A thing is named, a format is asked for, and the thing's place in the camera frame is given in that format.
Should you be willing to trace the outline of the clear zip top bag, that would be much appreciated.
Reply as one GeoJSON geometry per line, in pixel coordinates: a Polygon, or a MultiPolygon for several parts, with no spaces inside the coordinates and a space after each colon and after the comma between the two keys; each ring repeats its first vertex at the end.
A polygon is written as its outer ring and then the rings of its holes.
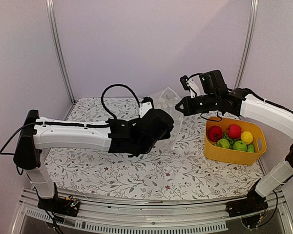
{"type": "Polygon", "coordinates": [[[174,151],[176,147],[177,137],[180,133],[181,125],[183,122],[183,115],[175,109],[175,105],[181,101],[179,95],[167,87],[150,96],[153,99],[155,109],[161,109],[167,112],[174,120],[173,129],[170,132],[170,138],[161,140],[156,144],[159,148],[165,148],[174,151]]]}

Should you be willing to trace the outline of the red apple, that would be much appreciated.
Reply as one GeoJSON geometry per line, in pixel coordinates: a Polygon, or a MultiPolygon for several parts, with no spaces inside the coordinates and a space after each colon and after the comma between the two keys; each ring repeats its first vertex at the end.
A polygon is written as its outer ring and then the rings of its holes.
{"type": "Polygon", "coordinates": [[[228,127],[228,136],[232,139],[238,139],[241,137],[242,129],[237,124],[231,124],[228,127]]]}
{"type": "Polygon", "coordinates": [[[217,126],[213,125],[208,129],[208,139],[212,142],[217,142],[222,138],[223,131],[222,129],[217,126]]]}

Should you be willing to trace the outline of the yellow lemon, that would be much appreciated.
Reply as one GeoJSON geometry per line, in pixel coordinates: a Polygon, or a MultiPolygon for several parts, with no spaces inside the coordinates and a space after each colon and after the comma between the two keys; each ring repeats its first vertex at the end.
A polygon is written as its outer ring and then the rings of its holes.
{"type": "Polygon", "coordinates": [[[250,131],[243,131],[240,139],[247,145],[250,145],[253,142],[253,134],[250,131]]]}

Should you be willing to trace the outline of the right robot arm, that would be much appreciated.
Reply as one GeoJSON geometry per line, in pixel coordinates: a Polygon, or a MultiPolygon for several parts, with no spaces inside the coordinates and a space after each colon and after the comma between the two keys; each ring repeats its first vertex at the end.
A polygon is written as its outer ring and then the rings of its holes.
{"type": "MultiPolygon", "coordinates": [[[[175,109],[185,116],[220,111],[269,126],[293,140],[293,110],[261,98],[249,88],[229,89],[219,70],[197,73],[204,95],[193,76],[182,76],[183,89],[190,92],[175,109]]],[[[293,144],[285,158],[255,182],[246,197],[226,204],[229,216],[245,215],[268,207],[266,196],[293,176],[293,144]]]]}

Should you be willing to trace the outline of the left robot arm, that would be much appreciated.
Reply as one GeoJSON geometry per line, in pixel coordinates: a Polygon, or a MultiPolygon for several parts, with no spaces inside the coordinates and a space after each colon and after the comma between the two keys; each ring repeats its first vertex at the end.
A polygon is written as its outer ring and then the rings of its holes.
{"type": "Polygon", "coordinates": [[[41,164],[43,149],[81,148],[139,156],[148,154],[157,141],[170,138],[173,124],[167,112],[153,108],[130,121],[97,122],[48,119],[40,117],[38,110],[31,110],[20,129],[13,161],[27,173],[44,204],[57,212],[63,201],[57,197],[56,185],[41,164]]]}

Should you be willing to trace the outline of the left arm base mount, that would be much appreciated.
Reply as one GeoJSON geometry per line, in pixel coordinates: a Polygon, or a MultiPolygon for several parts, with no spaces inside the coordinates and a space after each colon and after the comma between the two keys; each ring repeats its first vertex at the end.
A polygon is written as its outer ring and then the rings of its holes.
{"type": "Polygon", "coordinates": [[[48,199],[38,197],[38,199],[38,208],[53,214],[76,217],[80,209],[80,201],[71,197],[66,199],[54,196],[48,199]]]}

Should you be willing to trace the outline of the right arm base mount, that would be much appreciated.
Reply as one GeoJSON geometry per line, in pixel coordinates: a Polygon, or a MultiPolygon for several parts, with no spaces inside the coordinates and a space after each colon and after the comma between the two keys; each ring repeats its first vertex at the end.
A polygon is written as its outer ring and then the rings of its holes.
{"type": "Polygon", "coordinates": [[[263,211],[263,214],[256,214],[242,218],[242,224],[249,229],[259,227],[264,217],[267,215],[268,203],[264,197],[256,192],[248,193],[246,198],[226,203],[226,212],[229,217],[249,215],[251,213],[263,211]]]}

